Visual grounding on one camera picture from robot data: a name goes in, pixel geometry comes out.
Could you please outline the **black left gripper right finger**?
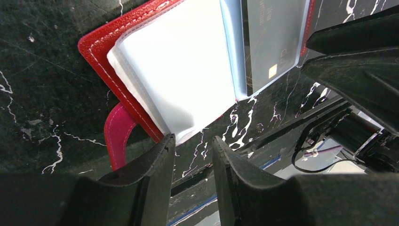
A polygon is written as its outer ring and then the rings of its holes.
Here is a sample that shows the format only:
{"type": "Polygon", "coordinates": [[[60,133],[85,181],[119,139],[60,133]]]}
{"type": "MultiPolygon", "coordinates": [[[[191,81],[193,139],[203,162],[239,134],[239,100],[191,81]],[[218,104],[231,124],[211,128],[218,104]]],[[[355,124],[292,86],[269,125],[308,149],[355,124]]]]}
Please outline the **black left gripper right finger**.
{"type": "Polygon", "coordinates": [[[223,226],[396,226],[399,176],[296,175],[282,179],[213,138],[213,169],[223,226]]]}

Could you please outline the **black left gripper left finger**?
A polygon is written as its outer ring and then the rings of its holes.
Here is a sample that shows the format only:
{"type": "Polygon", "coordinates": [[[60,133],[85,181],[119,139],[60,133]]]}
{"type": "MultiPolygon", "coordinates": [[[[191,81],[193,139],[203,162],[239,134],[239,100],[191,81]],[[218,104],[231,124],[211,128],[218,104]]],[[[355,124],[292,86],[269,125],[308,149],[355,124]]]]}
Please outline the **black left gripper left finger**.
{"type": "Polygon", "coordinates": [[[2,174],[3,226],[164,226],[176,138],[99,180],[78,175],[2,174]]]}

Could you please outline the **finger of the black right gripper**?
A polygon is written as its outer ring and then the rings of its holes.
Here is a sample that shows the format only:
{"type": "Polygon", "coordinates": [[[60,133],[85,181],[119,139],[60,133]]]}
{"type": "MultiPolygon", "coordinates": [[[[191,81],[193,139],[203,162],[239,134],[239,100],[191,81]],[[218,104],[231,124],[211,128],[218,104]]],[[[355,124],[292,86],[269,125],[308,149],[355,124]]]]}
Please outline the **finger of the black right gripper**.
{"type": "Polygon", "coordinates": [[[399,134],[398,47],[320,56],[308,60],[301,73],[399,134]]]}
{"type": "Polygon", "coordinates": [[[316,31],[306,47],[324,55],[377,51],[398,54],[399,7],[316,31]]]}

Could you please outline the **thin credit card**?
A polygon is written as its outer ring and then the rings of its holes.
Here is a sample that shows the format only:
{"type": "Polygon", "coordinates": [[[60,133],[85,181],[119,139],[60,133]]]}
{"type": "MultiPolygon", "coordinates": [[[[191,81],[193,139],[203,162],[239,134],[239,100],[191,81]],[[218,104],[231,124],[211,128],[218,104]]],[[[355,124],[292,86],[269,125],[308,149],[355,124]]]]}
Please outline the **thin credit card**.
{"type": "Polygon", "coordinates": [[[298,63],[309,4],[308,0],[241,1],[248,96],[298,63]]]}

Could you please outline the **red card holder wallet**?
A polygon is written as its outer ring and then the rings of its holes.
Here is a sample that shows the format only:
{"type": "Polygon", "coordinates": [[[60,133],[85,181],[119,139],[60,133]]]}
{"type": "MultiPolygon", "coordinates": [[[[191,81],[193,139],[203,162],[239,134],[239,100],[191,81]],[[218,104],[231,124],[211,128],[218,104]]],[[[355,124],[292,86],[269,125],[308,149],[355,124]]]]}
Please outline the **red card holder wallet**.
{"type": "Polygon", "coordinates": [[[180,145],[261,92],[247,95],[241,0],[151,0],[83,36],[78,50],[120,100],[104,125],[112,170],[126,165],[136,125],[180,145]]]}

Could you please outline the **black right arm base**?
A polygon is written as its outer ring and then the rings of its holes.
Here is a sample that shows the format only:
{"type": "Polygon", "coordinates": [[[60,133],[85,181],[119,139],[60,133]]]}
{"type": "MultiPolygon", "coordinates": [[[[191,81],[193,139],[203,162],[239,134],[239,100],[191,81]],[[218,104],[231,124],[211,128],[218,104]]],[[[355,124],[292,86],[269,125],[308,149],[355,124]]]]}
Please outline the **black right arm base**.
{"type": "Polygon", "coordinates": [[[299,153],[314,157],[340,150],[344,159],[371,172],[399,171],[399,137],[387,129],[346,109],[329,113],[307,125],[291,157],[292,165],[304,173],[320,173],[327,167],[303,169],[295,161],[299,153]]]}

